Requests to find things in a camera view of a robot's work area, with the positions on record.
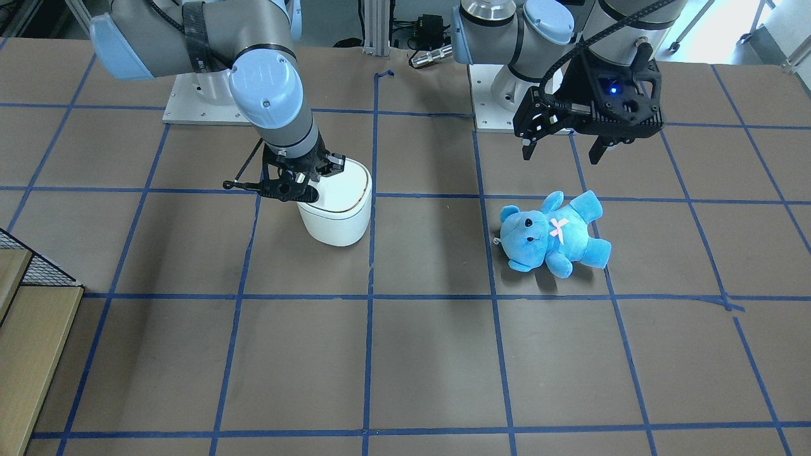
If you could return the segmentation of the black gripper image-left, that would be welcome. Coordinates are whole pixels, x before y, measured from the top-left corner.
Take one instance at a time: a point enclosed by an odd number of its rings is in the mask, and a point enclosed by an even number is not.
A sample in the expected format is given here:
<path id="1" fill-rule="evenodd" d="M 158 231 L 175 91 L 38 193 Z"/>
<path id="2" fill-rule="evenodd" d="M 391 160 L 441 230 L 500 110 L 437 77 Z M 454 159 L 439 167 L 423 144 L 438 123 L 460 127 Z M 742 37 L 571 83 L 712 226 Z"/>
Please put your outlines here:
<path id="1" fill-rule="evenodd" d="M 319 200 L 319 191 L 309 184 L 310 180 L 342 173 L 346 161 L 345 155 L 330 153 L 322 146 L 299 158 L 280 156 L 270 146 L 264 146 L 262 179 L 256 193 L 264 198 L 314 204 Z"/>

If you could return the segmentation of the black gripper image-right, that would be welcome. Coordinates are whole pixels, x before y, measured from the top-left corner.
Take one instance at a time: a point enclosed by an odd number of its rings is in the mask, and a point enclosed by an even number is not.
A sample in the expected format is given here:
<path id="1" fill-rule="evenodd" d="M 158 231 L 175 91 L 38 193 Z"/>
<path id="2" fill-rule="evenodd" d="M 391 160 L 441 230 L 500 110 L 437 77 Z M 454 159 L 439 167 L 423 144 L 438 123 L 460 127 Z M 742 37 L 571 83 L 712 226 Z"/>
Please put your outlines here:
<path id="1" fill-rule="evenodd" d="M 652 55 L 652 48 L 636 48 L 631 63 L 621 65 L 582 50 L 568 64 L 556 92 L 528 89 L 513 116 L 513 132 L 522 138 L 523 159 L 531 159 L 539 139 L 563 128 L 597 136 L 590 148 L 591 165 L 599 164 L 612 141 L 633 141 L 660 132 L 665 125 L 661 73 Z"/>

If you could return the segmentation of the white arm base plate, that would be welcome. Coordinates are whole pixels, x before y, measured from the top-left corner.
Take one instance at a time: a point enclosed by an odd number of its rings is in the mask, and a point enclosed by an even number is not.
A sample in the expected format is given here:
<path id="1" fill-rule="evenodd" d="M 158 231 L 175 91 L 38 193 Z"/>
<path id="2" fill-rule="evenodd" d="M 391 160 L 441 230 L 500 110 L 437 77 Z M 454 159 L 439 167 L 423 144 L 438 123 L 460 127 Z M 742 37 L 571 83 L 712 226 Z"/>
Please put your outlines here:
<path id="1" fill-rule="evenodd" d="M 186 126 L 247 126 L 229 88 L 231 71 L 180 74 L 166 102 L 165 124 Z"/>
<path id="2" fill-rule="evenodd" d="M 484 133 L 514 133 L 516 110 L 536 82 L 513 75 L 506 65 L 468 66 L 475 127 Z"/>

